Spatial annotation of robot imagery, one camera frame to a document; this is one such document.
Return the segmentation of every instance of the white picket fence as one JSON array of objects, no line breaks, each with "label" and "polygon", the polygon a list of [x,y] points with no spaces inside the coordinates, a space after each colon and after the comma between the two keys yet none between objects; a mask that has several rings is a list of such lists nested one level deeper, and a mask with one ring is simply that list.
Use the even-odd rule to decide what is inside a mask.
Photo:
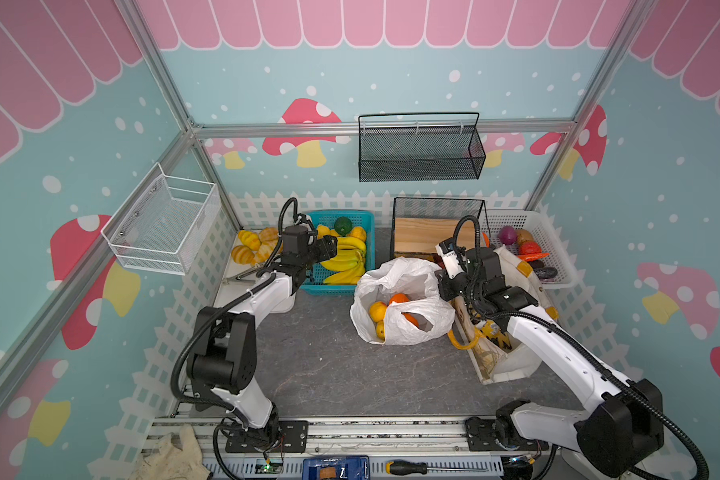
[{"label": "white picket fence", "polygon": [[366,197],[361,197],[356,191],[351,196],[338,192],[335,197],[332,197],[324,191],[319,196],[315,196],[312,192],[307,192],[303,196],[291,192],[288,197],[284,197],[280,192],[277,192],[274,197],[267,197],[261,192],[258,197],[245,193],[239,198],[230,194],[230,201],[240,223],[247,228],[256,228],[277,225],[280,209],[289,197],[298,198],[298,210],[301,212],[312,210],[367,210],[374,213],[376,226],[392,226],[392,208],[395,197],[477,198],[485,200],[485,207],[489,210],[498,208],[521,210],[528,203],[529,194],[525,192],[516,197],[514,192],[509,192],[505,196],[500,196],[495,191],[485,197],[482,190],[474,195],[467,194],[466,191],[458,195],[453,195],[451,191],[445,194],[438,194],[434,191],[430,194],[422,194],[421,191],[416,190],[408,193],[402,191],[396,195],[385,191],[384,194],[378,196],[374,192],[370,192]]},{"label": "white picket fence", "polygon": [[128,478],[155,417],[169,413],[175,405],[170,390],[170,373],[178,352],[192,336],[195,318],[211,304],[221,284],[226,261],[234,243],[234,229],[223,212],[216,218],[181,290],[173,291],[173,307],[163,309],[165,325],[155,328],[154,348],[144,350],[144,369],[133,374],[136,388],[131,397],[120,400],[123,417],[104,431],[109,445],[105,454],[88,464],[94,480]]},{"label": "white picket fence", "polygon": [[[541,205],[538,211],[554,225],[554,215],[547,215],[548,206]],[[561,240],[562,230],[561,226],[555,229]],[[562,240],[562,244],[567,252],[568,240]],[[569,254],[569,257],[571,263],[576,264],[576,254]],[[547,290],[560,314],[558,323],[607,365],[635,381],[642,379],[643,370],[630,365],[626,359],[630,346],[618,343],[614,338],[618,325],[605,320],[606,305],[595,302],[595,286],[588,286],[584,282],[585,273],[586,270],[578,270],[579,282],[571,288]],[[686,454],[683,447],[675,445],[674,436],[666,429],[664,446],[646,458],[644,463],[650,473],[664,478],[688,479],[693,477],[696,470],[691,456]]]}]

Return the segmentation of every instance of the gray table surface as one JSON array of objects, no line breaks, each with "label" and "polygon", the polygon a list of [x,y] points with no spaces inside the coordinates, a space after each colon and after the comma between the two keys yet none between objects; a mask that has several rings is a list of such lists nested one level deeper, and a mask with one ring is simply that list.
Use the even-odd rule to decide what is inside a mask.
[{"label": "gray table surface", "polygon": [[[388,258],[389,229],[376,229],[376,264]],[[280,416],[493,415],[516,398],[581,408],[543,363],[529,378],[484,386],[467,352],[445,336],[415,346],[366,343],[349,318],[352,302],[297,292],[290,312],[259,326],[256,379]]]}]

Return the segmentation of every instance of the white wire basket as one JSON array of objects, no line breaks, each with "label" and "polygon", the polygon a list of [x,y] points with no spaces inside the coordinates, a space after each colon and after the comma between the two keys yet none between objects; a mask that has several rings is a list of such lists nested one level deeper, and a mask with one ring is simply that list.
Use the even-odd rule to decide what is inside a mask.
[{"label": "white wire basket", "polygon": [[102,236],[125,268],[185,275],[216,221],[218,187],[165,175],[160,164],[140,187],[138,197],[101,229]]}]

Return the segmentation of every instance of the metal rail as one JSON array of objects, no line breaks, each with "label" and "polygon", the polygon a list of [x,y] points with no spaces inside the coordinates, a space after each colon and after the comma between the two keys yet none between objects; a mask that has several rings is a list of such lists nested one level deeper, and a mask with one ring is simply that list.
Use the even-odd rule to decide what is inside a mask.
[{"label": "metal rail", "polygon": [[626,10],[626,14],[622,19],[618,31],[614,35],[614,40],[610,47],[606,50],[600,64],[597,66],[595,75],[592,76],[590,84],[587,85],[586,93],[579,102],[579,106],[574,114],[574,127],[560,140],[560,144],[552,154],[547,167],[539,177],[534,191],[528,198],[526,210],[536,210],[544,196],[547,194],[557,170],[563,163],[570,149],[573,148],[579,139],[581,131],[584,129],[586,122],[590,119],[594,112],[597,102],[603,96],[604,91],[614,79],[616,70],[624,62],[633,40],[640,31],[648,15],[653,9],[656,0],[632,0],[630,6]]}]

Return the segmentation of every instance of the wall-mounted basket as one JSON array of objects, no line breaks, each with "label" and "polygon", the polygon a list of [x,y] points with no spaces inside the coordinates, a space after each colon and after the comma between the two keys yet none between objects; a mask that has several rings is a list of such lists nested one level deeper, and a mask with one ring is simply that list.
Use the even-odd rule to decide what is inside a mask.
[{"label": "wall-mounted basket", "polygon": [[480,178],[479,118],[475,112],[360,115],[360,181]]},{"label": "wall-mounted basket", "polygon": [[101,230],[125,268],[185,275],[221,202],[215,184],[150,170],[135,200],[127,201]]}]

